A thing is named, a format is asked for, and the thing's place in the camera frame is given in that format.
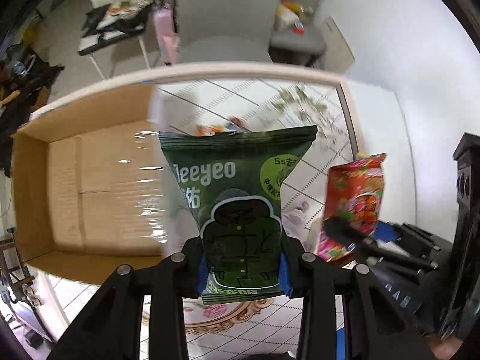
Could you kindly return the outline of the small red item on chair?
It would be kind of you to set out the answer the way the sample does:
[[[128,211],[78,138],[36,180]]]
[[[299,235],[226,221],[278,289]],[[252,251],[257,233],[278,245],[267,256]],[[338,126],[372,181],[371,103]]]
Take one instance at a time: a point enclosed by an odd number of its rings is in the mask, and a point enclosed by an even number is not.
[[[305,27],[302,23],[297,22],[297,23],[294,23],[294,25],[292,27],[292,31],[295,34],[304,34],[305,33]]]

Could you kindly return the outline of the pink suitcase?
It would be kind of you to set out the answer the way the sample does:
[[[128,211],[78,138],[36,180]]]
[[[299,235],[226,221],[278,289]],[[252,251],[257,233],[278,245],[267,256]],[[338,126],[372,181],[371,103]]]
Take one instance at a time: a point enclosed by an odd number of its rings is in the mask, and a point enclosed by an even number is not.
[[[173,9],[171,7],[162,7],[155,10],[153,24],[163,63],[177,64],[179,38],[174,29]]]

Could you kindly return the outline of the red floral snack bag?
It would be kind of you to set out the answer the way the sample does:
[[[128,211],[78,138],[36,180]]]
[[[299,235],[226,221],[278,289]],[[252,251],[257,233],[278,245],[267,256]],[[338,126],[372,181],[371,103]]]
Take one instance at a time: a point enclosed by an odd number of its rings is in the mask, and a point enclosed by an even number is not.
[[[359,233],[371,236],[377,228],[385,189],[383,162],[386,154],[375,154],[351,163],[332,166],[328,172],[326,202],[321,220],[316,255],[326,262],[348,255],[326,232],[326,221],[339,217]]]

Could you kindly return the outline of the tissue pack on chair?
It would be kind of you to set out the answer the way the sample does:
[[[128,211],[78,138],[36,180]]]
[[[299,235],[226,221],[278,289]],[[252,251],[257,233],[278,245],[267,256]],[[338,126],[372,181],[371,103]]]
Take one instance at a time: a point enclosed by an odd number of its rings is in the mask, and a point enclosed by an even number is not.
[[[300,19],[297,14],[295,14],[292,10],[290,10],[288,7],[285,7],[281,3],[278,5],[275,13],[275,30],[286,30],[299,22]]]

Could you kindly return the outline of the far grey chair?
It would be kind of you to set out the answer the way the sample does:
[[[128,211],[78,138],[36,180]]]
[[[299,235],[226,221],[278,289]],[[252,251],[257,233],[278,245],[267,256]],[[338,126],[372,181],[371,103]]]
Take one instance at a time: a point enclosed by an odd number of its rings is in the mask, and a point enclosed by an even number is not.
[[[276,28],[270,38],[270,48],[304,56],[305,62],[298,62],[312,68],[326,51],[326,41],[313,23],[320,0],[280,0],[279,8],[285,9],[291,22]]]

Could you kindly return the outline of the orange panda snack bag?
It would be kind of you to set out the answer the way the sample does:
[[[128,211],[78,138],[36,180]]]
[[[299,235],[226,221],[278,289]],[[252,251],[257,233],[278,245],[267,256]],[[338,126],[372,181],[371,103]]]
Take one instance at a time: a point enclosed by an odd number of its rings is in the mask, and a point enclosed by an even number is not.
[[[246,133],[248,129],[241,119],[229,117],[223,124],[197,125],[197,137],[212,136],[219,133]]]

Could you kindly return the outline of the grey chair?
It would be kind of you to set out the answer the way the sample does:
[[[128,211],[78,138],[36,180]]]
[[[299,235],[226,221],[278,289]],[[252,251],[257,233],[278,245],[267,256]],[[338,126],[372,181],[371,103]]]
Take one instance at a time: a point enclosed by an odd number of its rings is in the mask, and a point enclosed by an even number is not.
[[[280,0],[279,8],[285,9],[291,22],[276,28],[270,38],[270,48],[304,56],[305,62],[298,62],[312,68],[326,51],[326,41],[313,23],[320,0]]]
[[[270,63],[280,0],[177,0],[181,63]]]

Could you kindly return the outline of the flat cardboard by wall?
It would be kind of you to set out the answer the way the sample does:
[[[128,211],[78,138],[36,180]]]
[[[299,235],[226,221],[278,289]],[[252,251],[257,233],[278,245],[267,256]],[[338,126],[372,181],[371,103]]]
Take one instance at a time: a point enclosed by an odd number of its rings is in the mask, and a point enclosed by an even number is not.
[[[328,72],[345,73],[355,62],[355,56],[331,16],[320,26],[320,33],[325,41],[320,68]]]

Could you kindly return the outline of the open cardboard box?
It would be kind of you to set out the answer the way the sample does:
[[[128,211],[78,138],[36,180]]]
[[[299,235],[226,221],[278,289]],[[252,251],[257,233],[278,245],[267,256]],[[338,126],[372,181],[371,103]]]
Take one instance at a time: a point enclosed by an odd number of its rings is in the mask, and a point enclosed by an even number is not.
[[[122,264],[170,255],[171,172],[160,149],[159,88],[104,81],[35,111],[16,132],[16,245],[31,267],[101,284]]]

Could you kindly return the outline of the black bag on chair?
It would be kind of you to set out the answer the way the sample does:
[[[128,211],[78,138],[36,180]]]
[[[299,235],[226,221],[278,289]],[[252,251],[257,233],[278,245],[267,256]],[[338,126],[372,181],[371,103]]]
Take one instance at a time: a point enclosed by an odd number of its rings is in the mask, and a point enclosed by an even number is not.
[[[146,6],[134,13],[131,18],[121,18],[115,16],[113,21],[106,19],[108,5],[104,5],[89,11],[86,14],[86,19],[81,29],[81,38],[93,35],[100,35],[101,39],[105,38],[105,33],[120,32],[128,36],[138,35],[145,30],[148,15],[151,7]]]

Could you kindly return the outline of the purple knotted cloth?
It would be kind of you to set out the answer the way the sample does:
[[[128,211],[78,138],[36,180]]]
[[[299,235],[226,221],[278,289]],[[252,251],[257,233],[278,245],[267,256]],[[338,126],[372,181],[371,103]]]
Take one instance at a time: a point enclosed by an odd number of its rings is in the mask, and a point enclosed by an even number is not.
[[[323,205],[311,208],[308,202],[302,201],[281,216],[287,236],[300,240],[307,252],[316,252],[323,210]]]

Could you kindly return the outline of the green wet wipes pack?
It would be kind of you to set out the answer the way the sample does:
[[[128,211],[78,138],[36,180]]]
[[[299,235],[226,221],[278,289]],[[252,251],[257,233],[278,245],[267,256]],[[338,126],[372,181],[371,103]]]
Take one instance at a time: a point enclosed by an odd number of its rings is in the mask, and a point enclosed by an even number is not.
[[[286,295],[279,280],[281,185],[317,127],[189,136],[160,133],[202,242],[199,296],[207,305]]]

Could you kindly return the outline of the patterned white tablecloth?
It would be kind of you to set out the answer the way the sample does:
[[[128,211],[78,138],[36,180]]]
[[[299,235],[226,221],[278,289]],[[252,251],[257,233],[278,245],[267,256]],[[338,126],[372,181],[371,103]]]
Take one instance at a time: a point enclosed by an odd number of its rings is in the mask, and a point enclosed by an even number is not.
[[[141,303],[151,297],[150,356],[185,359],[186,298],[223,304],[243,298],[263,300],[275,291],[304,300],[297,356],[335,359],[336,294],[344,298],[345,345],[349,359],[427,359],[431,351],[411,319],[382,286],[366,252],[374,244],[364,237],[380,215],[410,218],[413,165],[408,132],[391,92],[363,84],[338,89],[344,119],[352,126],[352,150],[369,156],[332,166],[327,172],[322,220],[332,236],[353,232],[356,260],[351,270],[324,262],[289,235],[281,218],[289,176],[304,178],[304,156],[312,151],[320,129],[305,120],[298,127],[263,131],[235,127],[209,136],[186,135],[167,127],[169,116],[186,109],[167,86],[194,76],[195,66],[170,68],[165,76],[126,77],[106,88],[89,87],[60,99],[52,114],[78,113],[102,94],[115,107],[147,106],[159,125],[152,136],[162,151],[164,196],[181,199],[195,222],[195,235],[182,250],[154,267],[121,264],[87,303],[52,349],[52,359],[136,359]]]

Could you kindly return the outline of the near grey chair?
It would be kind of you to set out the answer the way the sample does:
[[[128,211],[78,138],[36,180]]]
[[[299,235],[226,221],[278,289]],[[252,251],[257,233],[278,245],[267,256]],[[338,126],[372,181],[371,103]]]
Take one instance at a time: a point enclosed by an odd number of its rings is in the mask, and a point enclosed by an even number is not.
[[[181,63],[270,63],[280,0],[177,0]]]

